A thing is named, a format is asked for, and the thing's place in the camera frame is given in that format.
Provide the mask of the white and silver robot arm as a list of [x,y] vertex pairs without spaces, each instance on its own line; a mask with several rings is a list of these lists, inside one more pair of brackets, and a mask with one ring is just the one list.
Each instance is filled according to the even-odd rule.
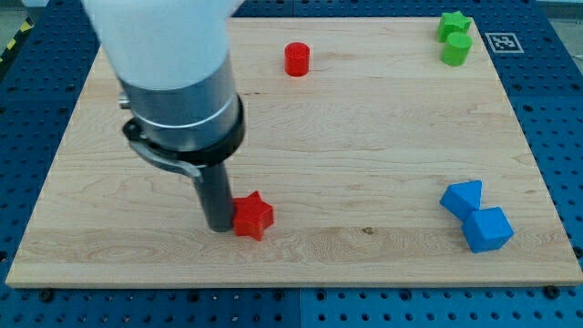
[[83,0],[128,100],[130,147],[164,170],[222,174],[244,135],[227,20],[241,0]]

